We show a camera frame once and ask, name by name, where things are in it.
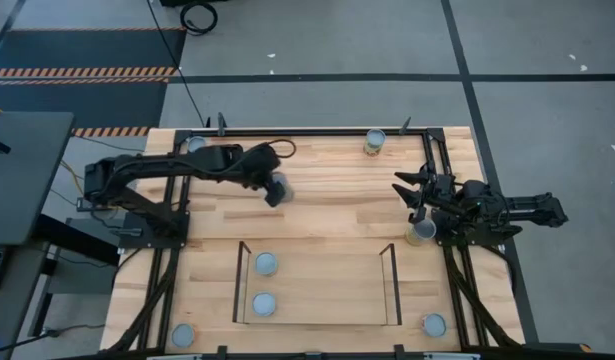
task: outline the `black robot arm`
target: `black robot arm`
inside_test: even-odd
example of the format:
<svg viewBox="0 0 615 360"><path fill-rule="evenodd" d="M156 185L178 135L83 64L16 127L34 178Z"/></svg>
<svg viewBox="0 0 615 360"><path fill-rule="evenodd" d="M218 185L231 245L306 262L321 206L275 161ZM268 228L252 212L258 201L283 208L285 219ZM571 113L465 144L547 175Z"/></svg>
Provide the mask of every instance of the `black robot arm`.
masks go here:
<svg viewBox="0 0 615 360"><path fill-rule="evenodd" d="M409 222L416 224L426 215L425 204L434 208L432 219L438 228L437 240L443 245L498 245L518 234L522 228L511 222L531 221L537 225L559 227L568 219L560 201L551 193L537 196L504 197L489 185L469 180L457 183L453 175L437 175L424 165L415 174L396 173L417 190L392 186L415 210Z"/></svg>
<svg viewBox="0 0 615 360"><path fill-rule="evenodd" d="M154 203L128 188L130 182L170 176L229 181L253 190L264 188L267 191L265 201L274 207L285 196L283 185L272 180L272 172L280 166L280 156L271 147L274 142L261 143L247 151L240 145L220 145L182 155L120 155L102 159L85 168L85 199L96 205L120 206L135 213L160 236L176 236L183 226L182 218L170 205Z"/></svg>

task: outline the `concrete floor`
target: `concrete floor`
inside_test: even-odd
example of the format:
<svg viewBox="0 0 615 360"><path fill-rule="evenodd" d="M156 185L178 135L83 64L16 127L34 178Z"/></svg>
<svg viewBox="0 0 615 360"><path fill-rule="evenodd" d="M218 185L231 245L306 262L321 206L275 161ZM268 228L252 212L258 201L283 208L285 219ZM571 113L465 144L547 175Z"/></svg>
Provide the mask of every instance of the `concrete floor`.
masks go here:
<svg viewBox="0 0 615 360"><path fill-rule="evenodd" d="M0 3L11 9L14 1ZM451 5L472 74L615 73L615 0ZM155 7L161 25L177 25L175 10ZM440 0L232 0L216 8L215 31L187 38L187 76L458 73ZM8 11L0 11L0 24ZM14 23L133 26L153 26L142 0L27 0ZM570 218L557 230L527 225L516 237L539 339L615 353L615 82L474 86L505 194L551 191ZM412 126L472 125L460 83L209 83L190 89L205 116L221 111L230 126L400 125L408 116ZM198 124L182 85L169 85L161 127ZM104 140L144 145L140 138ZM65 159L82 169L117 153L72 140ZM76 197L66 172L59 172L54 189ZM54 195L45 212L61 220L75 216ZM48 325L102 323L108 301L57 297ZM21 348L14 358L89 354L100 336L74 332Z"/></svg>

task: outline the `cup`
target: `cup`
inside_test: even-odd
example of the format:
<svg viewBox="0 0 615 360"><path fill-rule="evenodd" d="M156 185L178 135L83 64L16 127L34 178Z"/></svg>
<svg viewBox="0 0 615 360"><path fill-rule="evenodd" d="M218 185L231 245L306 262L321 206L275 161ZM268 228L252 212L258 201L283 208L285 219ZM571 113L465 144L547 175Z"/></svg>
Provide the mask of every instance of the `cup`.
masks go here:
<svg viewBox="0 0 615 360"><path fill-rule="evenodd" d="M264 252L256 256L256 272L263 276L272 276L278 270L278 260L272 253Z"/></svg>
<svg viewBox="0 0 615 360"><path fill-rule="evenodd" d="M276 310L276 298L268 292L259 292L252 302L254 313L258 316L270 316Z"/></svg>
<svg viewBox="0 0 615 360"><path fill-rule="evenodd" d="M207 140L202 136L192 136L187 140L187 152L195 152L205 146L207 146Z"/></svg>
<svg viewBox="0 0 615 360"><path fill-rule="evenodd" d="M405 239L410 245L419 246L436 236L436 223L431 219L410 225L405 233Z"/></svg>
<svg viewBox="0 0 615 360"><path fill-rule="evenodd" d="M440 314L431 313L423 318L423 332L427 336L441 337L447 331L445 319Z"/></svg>
<svg viewBox="0 0 615 360"><path fill-rule="evenodd" d="M380 150L383 148L383 144L385 144L385 140L387 136L380 129L371 129L367 132L367 136L365 137L365 146L363 147L363 151L367 156L378 156L380 154Z"/></svg>

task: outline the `wooden tabletop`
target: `wooden tabletop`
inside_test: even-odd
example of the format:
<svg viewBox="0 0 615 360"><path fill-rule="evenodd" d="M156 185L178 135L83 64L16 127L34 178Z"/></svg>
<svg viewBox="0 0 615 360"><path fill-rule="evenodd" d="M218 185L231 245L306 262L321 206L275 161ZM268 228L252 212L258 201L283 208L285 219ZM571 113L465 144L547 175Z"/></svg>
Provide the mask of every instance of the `wooden tabletop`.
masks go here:
<svg viewBox="0 0 615 360"><path fill-rule="evenodd" d="M450 161L458 181L482 179L468 127L446 127ZM146 153L171 151L174 129L152 129ZM391 136L378 157L364 155L363 137L296 136L296 155L283 159L280 171L295 191L294 200L270 208L262 191L230 183L192 180L191 224L181 253L169 331L180 323L195 330L195 341L168 353L388 352L394 344L406 351L458 350L458 336L442 250L435 244L405 241L408 210L392 183L395 171L416 172L425 161L422 141ZM249 148L271 138L209 138L210 144L239 143ZM279 153L288 147L279 144ZM435 159L440 161L436 152ZM165 179L140 181L138 191L162 201ZM375 255L394 243L399 277L402 326L237 324L232 322L239 241L253 253ZM120 270L112 294L101 348L116 342L143 305L153 251L143 250ZM520 320L505 263L478 247L471 257L480 297L507 333L523 342ZM471 311L463 301L470 341L476 344ZM343 313L346 307L338 310ZM448 324L441 338L426 336L422 318L439 313ZM160 305L154 312L149 345L156 344Z"/></svg>

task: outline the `black metal frame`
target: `black metal frame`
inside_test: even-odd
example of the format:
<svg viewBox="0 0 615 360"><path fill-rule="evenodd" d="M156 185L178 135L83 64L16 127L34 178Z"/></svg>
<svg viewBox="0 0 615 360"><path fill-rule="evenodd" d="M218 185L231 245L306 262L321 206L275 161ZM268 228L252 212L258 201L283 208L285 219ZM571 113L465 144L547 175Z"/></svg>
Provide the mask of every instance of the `black metal frame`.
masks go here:
<svg viewBox="0 0 615 360"><path fill-rule="evenodd" d="M385 251L389 250L389 256L390 256L390 260L391 260L391 273L392 273L392 281L394 282L394 300L396 301L396 325L402 325L403 324L403 313L402 310L400 309L400 287L398 285L398 266L396 266L396 247L394 246L394 243L391 243L389 245L387 245L387 247L381 251L378 256L380 256L380 260L383 260L383 254L385 253ZM385 287L385 275L383 274L383 288ZM387 296L385 295L385 306L387 306Z"/></svg>
<svg viewBox="0 0 615 360"><path fill-rule="evenodd" d="M238 260L236 261L236 288L234 290L234 312L233 312L233 316L232 316L232 322L234 323L238 323L238 299L240 299L240 281L241 281L241 269L243 266L243 250L247 251L247 256L251 255L251 250L249 249L249 246L247 246L247 244L245 244L244 241L240 241L238 243ZM247 278L247 276L249 275L249 266L247 266L247 275L245 275L245 278Z"/></svg>
<svg viewBox="0 0 615 360"><path fill-rule="evenodd" d="M364 136L370 128L368 127L358 127L358 128L286 128L286 129L196 129L196 130L176 130L174 136L174 148L173 153L177 154L181 150L182 143L191 136L204 136L204 137L219 137L219 136L228 136L228 137L283 137L283 136ZM423 141L423 148L425 150L425 160L429 164L430 169L436 169L436 162L433 155L432 150L432 141L436 141L438 143L438 148L441 156L441 163L443 171L451 174L451 165L449 163L449 153L447 152L447 145L445 144L445 134L442 128L413 128L413 129L403 129L401 128L382 128L381 129L387 136L420 136ZM183 197L184 194L188 194L189 192L189 177L186 177L186 180L183 180L183 189L181 190L181 207L187 206L187 198ZM167 180L167 185L165 188L165 202L171 203L171 194L173 194L174 188L174 179L169 178ZM243 246L239 246L239 254L242 251ZM448 251L451 252L451 248L444 248L445 258L447 258ZM170 261L178 261L179 251L172 250ZM159 257L162 257L162 250L156 249L154 253L154 258L152 261L152 271L150 272L149 283L148 283L148 293L147 296L150 296L149 287L153 289L153 284L155 284L158 278L158 263L160 262ZM463 261L463 265L465 267L465 275L467 278L474 279L473 274L473 266L471 264L471 259L467 256L465 261ZM175 283L175 274L174 281L170 285L167 295L173 295L173 287ZM462 349L466 349L470 346L469 338L467 335L467 326L465 321L465 314L462 306L462 301L460 298L460 291L457 286L452 282L451 278L449 278L450 285L450 293L452 297L452 304L454 308L454 315L456 317L456 324L459 329L459 339ZM169 319L171 314L171 300L167 301L167 296L165 297L165 306L162 309L161 322L158 334L158 347L164 350L164 346L166 344L166 336L168 332L168 321L165 322L163 320ZM237 310L237 299L234 300L234 308ZM477 315L474 313L474 320L476 323L479 323L480 320L477 319ZM399 314L399 323L402 323L402 315ZM146 338L149 334L149 322L144 325L143 331L141 332L141 337L138 342L138 349L146 348Z"/></svg>

